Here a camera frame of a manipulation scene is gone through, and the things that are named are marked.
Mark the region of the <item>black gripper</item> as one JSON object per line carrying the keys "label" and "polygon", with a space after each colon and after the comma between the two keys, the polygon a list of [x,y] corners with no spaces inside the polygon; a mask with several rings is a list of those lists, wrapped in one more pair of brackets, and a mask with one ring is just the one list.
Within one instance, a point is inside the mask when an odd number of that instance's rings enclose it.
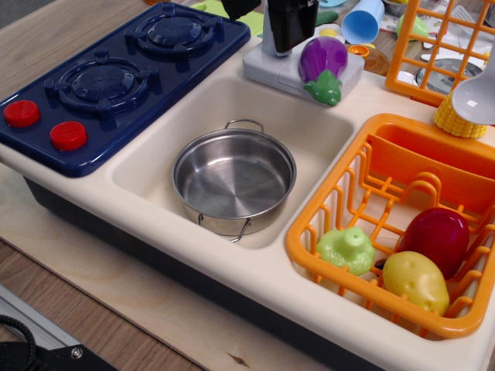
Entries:
{"label": "black gripper", "polygon": [[264,4],[262,51],[264,53],[290,53],[294,47],[313,36],[319,10],[318,1],[267,0],[222,1],[232,20]]}

